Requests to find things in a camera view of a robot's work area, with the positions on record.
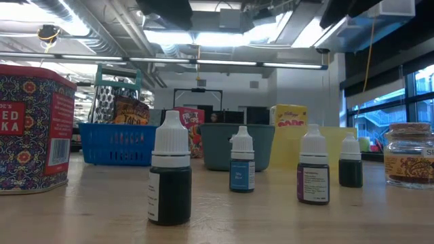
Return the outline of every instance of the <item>jar label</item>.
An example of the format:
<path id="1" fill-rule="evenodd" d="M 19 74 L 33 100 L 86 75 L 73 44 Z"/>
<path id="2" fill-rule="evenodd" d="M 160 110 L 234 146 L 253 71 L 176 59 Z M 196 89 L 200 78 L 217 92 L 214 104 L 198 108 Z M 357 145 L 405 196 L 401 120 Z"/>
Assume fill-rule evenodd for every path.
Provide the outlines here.
<path id="1" fill-rule="evenodd" d="M 160 175 L 149 172 L 148 219 L 158 221 Z"/>
<path id="2" fill-rule="evenodd" d="M 298 167 L 297 197 L 306 201 L 326 202 L 329 198 L 328 169 Z"/>
<path id="3" fill-rule="evenodd" d="M 427 181 L 434 178 L 433 167 L 434 158 L 426 158 L 422 155 L 384 155 L 385 173 L 392 179 L 396 177 L 394 180 Z"/>
<path id="4" fill-rule="evenodd" d="M 255 188 L 254 161 L 231 161 L 230 187 L 235 190 L 250 190 Z"/>
<path id="5" fill-rule="evenodd" d="M 423 149 L 424 158 L 434 158 L 434 148 L 424 148 Z"/>

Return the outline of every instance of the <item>bottle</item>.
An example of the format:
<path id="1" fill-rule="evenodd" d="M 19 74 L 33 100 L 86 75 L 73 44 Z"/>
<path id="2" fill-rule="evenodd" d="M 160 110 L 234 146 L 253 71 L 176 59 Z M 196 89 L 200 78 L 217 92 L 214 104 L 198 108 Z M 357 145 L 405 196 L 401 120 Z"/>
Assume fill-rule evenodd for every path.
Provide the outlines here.
<path id="1" fill-rule="evenodd" d="M 253 138 L 249 135 L 247 126 L 240 126 L 231 142 L 229 188 L 233 192 L 252 192 L 255 189 L 255 154 Z"/>
<path id="2" fill-rule="evenodd" d="M 355 188 L 363 186 L 360 145 L 351 132 L 347 133 L 346 138 L 342 141 L 339 159 L 339 184 Z"/>
<path id="3" fill-rule="evenodd" d="M 178 111 L 166 112 L 152 154 L 148 219 L 158 225 L 183 224 L 191 215 L 191 167 L 188 131 Z"/>
<path id="4" fill-rule="evenodd" d="M 319 126 L 308 125 L 301 140 L 297 167 L 297 198 L 301 203 L 327 205 L 330 202 L 330 169 L 326 138 Z"/>

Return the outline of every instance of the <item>white bottle cap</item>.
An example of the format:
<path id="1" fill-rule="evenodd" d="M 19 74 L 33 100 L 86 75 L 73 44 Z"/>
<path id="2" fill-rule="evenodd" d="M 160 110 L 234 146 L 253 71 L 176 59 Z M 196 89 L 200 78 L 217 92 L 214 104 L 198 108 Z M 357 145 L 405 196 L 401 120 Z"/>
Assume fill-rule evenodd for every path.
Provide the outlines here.
<path id="1" fill-rule="evenodd" d="M 326 138 L 319 132 L 319 126 L 310 124 L 307 133 L 301 139 L 300 162 L 311 164 L 328 164 Z"/>
<path id="2" fill-rule="evenodd" d="M 253 138 L 247 131 L 247 126 L 240 126 L 238 133 L 234 135 L 230 142 L 232 143 L 232 159 L 254 159 Z"/>
<path id="3" fill-rule="evenodd" d="M 178 111 L 166 111 L 163 125 L 155 132 L 155 149 L 152 155 L 152 166 L 155 167 L 190 165 L 189 132 L 181 124 Z"/>
<path id="4" fill-rule="evenodd" d="M 359 141 L 354 138 L 354 134 L 351 132 L 348 132 L 346 138 L 342 141 L 340 159 L 361 160 Z"/>

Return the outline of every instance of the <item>purple label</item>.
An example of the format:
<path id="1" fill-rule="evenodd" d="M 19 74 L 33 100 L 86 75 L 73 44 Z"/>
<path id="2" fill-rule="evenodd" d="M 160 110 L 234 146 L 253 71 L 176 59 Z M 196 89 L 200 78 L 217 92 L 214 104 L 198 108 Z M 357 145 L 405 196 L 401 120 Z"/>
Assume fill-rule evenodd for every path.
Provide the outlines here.
<path id="1" fill-rule="evenodd" d="M 303 167 L 297 167 L 297 198 L 303 200 Z"/>

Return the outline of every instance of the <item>blue label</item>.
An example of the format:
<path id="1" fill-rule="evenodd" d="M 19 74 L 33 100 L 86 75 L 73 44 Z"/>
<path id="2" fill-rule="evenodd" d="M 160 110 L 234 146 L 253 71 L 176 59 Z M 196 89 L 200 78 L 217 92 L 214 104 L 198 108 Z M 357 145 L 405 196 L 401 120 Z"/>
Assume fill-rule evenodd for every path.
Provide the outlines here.
<path id="1" fill-rule="evenodd" d="M 231 189 L 250 190 L 255 188 L 255 162 L 231 161 Z"/>

